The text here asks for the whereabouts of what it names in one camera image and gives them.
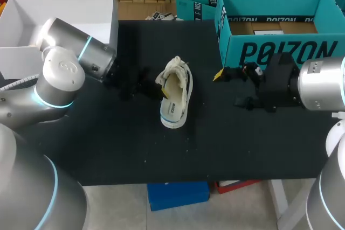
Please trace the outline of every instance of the robotic arm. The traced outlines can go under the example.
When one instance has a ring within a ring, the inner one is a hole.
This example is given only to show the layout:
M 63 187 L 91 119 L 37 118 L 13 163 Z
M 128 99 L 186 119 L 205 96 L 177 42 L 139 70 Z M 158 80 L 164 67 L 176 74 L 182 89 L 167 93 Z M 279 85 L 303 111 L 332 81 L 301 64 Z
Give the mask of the robotic arm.
M 303 106 L 308 110 L 335 111 L 342 119 L 326 139 L 329 156 L 314 182 L 306 206 L 312 230 L 345 229 L 345 57 L 307 60 L 299 70 L 289 53 L 272 57 L 265 71 L 251 62 L 242 68 L 224 68 L 214 81 L 250 78 L 257 98 L 236 98 L 234 105 L 275 112 L 278 107 Z
M 84 70 L 73 52 L 50 49 L 36 85 L 0 92 L 0 123 L 16 129 L 63 117 L 84 80 Z
M 0 90 L 0 123 L 11 129 L 63 117 L 84 83 L 84 72 L 119 89 L 125 100 L 137 92 L 152 99 L 164 97 L 161 86 L 147 79 L 147 71 L 61 19 L 51 18 L 43 25 L 36 46 L 49 50 L 37 84 Z

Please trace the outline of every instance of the silver cylinder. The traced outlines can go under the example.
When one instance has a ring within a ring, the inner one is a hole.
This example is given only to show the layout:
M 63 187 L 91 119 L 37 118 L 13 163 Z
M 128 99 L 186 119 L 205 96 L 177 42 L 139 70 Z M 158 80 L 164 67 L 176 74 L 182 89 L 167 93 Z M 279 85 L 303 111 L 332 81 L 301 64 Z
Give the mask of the silver cylinder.
M 345 111 L 344 58 L 307 60 L 299 74 L 298 92 L 309 110 Z
M 112 66 L 116 51 L 59 18 L 47 21 L 38 47 L 60 46 L 74 52 L 87 75 L 103 80 Z
M 37 80 L 35 91 L 43 101 L 55 106 L 67 106 L 71 104 L 78 93 L 78 90 L 69 92 L 53 87 L 42 74 Z
M 0 135 L 1 229 L 83 229 L 88 210 L 80 184 L 1 124 Z
M 307 220 L 313 230 L 345 228 L 345 179 L 339 167 L 338 147 L 314 182 L 307 199 Z

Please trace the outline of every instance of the tiled floor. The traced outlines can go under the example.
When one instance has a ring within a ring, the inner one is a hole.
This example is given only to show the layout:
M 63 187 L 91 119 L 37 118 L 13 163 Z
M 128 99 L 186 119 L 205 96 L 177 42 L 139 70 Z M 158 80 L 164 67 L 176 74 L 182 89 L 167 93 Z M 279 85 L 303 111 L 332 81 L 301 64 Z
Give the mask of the tiled floor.
M 266 182 L 225 194 L 212 193 L 205 203 L 151 212 L 146 184 L 85 187 L 91 215 L 88 230 L 276 230 Z

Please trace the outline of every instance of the black tablecloth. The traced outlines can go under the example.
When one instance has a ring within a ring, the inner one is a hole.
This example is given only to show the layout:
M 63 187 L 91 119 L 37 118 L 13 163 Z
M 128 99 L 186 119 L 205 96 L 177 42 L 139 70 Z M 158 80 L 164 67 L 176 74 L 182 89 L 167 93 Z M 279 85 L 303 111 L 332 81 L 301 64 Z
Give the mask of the black tablecloth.
M 87 79 L 68 117 L 19 133 L 83 185 L 186 180 L 316 177 L 327 156 L 330 113 L 234 107 L 248 81 L 213 83 L 221 69 L 214 23 L 120 21 L 118 55 L 149 66 L 154 78 L 179 55 L 194 88 L 185 126 L 165 128 L 158 101 L 122 102 L 116 90 Z

